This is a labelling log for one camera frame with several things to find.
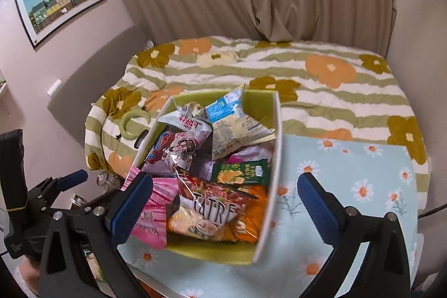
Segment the cardboard box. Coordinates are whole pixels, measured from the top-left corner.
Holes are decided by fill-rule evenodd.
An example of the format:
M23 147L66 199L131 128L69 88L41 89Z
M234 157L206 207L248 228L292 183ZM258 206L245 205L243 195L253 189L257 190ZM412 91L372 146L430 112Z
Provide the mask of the cardboard box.
M188 102L195 101L202 106L206 106L220 99L228 92L229 90L214 90L194 92L174 97L171 96L160 112L160 115L165 115L174 111L174 101L177 105L185 105ZM282 154L282 120L279 94L268 90L245 90L242 98L242 107L247 114L251 115L266 127L274 128L276 133L268 192L268 204L258 243L247 244L245 242L237 242L235 244L227 244L225 242L204 241L169 233L166 249L187 257L212 261L219 264L250 265L259 260L269 235L270 222L273 217L278 192ZM133 166L139 166L144 160L149 149L154 145L165 127L166 124L156 122L150 133L142 141Z

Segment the striped comforter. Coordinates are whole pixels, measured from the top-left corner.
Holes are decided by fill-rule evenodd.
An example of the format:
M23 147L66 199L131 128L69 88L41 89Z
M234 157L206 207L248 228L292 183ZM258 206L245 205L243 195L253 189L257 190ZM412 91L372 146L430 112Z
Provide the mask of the striped comforter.
M153 125L169 96L240 84L279 92L286 134L326 138L328 144L367 142L378 155L380 144L401 145L413 160L410 178L416 179L419 208L424 208L429 167L405 94L381 56L333 44L213 36L142 51L92 106L85 124L88 167L127 175L137 149L118 125L128 111L143 109L151 117L127 123L126 130L139 135Z

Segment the cable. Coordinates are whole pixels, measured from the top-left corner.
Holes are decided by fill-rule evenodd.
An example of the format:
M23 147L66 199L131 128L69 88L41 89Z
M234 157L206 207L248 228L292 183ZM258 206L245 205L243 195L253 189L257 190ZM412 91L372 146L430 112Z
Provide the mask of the cable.
M445 208L447 208L447 204L443 204L442 206L439 206L436 209L424 212L424 213L420 214L417 218L424 218L424 217L433 215L434 213L437 213L437 212L439 212L441 210L444 210Z

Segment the candy wrapper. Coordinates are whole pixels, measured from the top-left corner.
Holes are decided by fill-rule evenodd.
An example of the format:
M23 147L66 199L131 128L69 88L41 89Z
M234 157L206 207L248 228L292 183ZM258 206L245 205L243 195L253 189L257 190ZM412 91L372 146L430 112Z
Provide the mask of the candy wrapper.
M140 170L132 167L122 191L125 191ZM154 249L163 249L167 244L166 204L170 204L178 194L175 178L153 178L153 192L144 206L131 234Z
M240 191L257 197L251 201L236 219L230 222L230 229L239 241L255 243L259 239L265 208L267 207L267 194L263 186L243 186Z
M225 157L241 146L275 138L271 129L243 111L243 92L244 85L230 91L205 108L213 125L213 160Z
M164 131L149 152L143 167L144 172L174 177L177 167L189 171L196 149L209 135L205 132L181 132L173 134Z
M224 226L256 197L184 171L178 171L178 183L180 209L169 220L169 230L204 240L234 240L232 234L225 234Z
M272 163L274 142L265 142L241 148L236 153L229 156L227 163L240 163L249 161L260 161L266 159L269 165Z
M215 163L210 181L224 184L261 184L268 186L270 169L266 159L241 163Z
M184 106L176 106L176 108L176 111L161 115L157 120L186 132L193 131L211 133L211 126L203 120L195 117L197 112L202 109L199 104L190 102Z

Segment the chip bag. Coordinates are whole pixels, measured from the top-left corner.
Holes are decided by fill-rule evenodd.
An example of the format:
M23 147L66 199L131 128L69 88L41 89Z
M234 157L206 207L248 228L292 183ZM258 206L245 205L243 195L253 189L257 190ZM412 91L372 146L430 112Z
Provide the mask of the chip bag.
M162 133L149 152L141 170L154 175L174 177L177 167L189 171L193 155L209 135L209 131Z
M253 195L209 183L178 171L180 208L169 220L170 231L204 240L234 240L224 227L254 198Z
M254 244L259 239L265 208L267 207L267 194L263 186L243 186L240 191L256 196L236 219L230 222L229 227L239 241Z
M249 161L260 161L266 159L269 165L272 163L272 156L274 150L274 142L269 141L265 143L255 144L240 148L236 153L229 156L227 163L240 163Z
M210 181L268 186L270 169L266 159L241 163L214 163Z
M225 157L241 146L275 138L273 130L245 114L242 109L243 92L244 85L241 85L205 107L213 125L213 160Z

